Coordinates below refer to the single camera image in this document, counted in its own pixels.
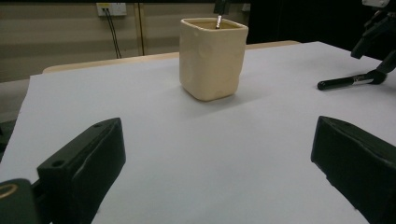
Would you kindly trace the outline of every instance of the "black cable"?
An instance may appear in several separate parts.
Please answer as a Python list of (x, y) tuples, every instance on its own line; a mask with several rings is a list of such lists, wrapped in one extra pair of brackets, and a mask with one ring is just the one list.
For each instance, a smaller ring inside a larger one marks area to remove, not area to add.
[(115, 37), (115, 42), (116, 42), (117, 50), (118, 50), (118, 52), (119, 52), (120, 58), (122, 58), (122, 57), (121, 57), (121, 52), (120, 52), (120, 49), (119, 49), (119, 43), (117, 42), (116, 28), (114, 28), (113, 19), (112, 19), (111, 16), (110, 16), (110, 11), (108, 10), (108, 8), (107, 8), (107, 12), (108, 12), (108, 17), (110, 18), (111, 26), (113, 27), (113, 33), (114, 33), (114, 37)]
[(116, 51), (117, 58), (122, 58), (120, 49), (119, 49), (119, 43), (117, 42), (116, 29), (114, 28), (113, 20), (111, 19), (111, 16), (110, 16), (110, 11), (108, 10), (108, 8), (104, 8), (103, 11), (106, 14), (108, 25), (110, 26), (110, 31), (113, 36), (113, 44), (114, 44), (114, 49)]
[(118, 51), (117, 51), (115, 36), (114, 36), (114, 33), (113, 33), (113, 27), (111, 26), (111, 23), (110, 23), (110, 18), (109, 18), (109, 15), (108, 15), (108, 10), (106, 10), (106, 9), (103, 8), (103, 11), (104, 11), (105, 14), (106, 14), (108, 26), (110, 27), (110, 31), (111, 31), (111, 34), (112, 34), (112, 36), (113, 36), (113, 45), (114, 45), (114, 49), (115, 49), (115, 51), (116, 51), (117, 58), (119, 58), (119, 53), (118, 53)]

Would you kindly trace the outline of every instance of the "cup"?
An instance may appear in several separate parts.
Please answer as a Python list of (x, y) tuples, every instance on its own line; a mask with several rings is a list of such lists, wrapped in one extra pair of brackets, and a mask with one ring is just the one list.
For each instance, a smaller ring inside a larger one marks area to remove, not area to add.
[(232, 95), (239, 84), (248, 28), (237, 22), (197, 18), (181, 20), (179, 79), (201, 101)]

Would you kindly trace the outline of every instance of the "power socket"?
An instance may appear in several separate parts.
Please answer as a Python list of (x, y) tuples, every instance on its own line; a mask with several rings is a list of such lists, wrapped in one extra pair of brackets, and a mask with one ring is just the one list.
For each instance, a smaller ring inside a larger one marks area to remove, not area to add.
[(126, 16), (125, 3), (96, 3), (98, 15), (105, 16), (104, 10), (108, 9), (110, 16)]

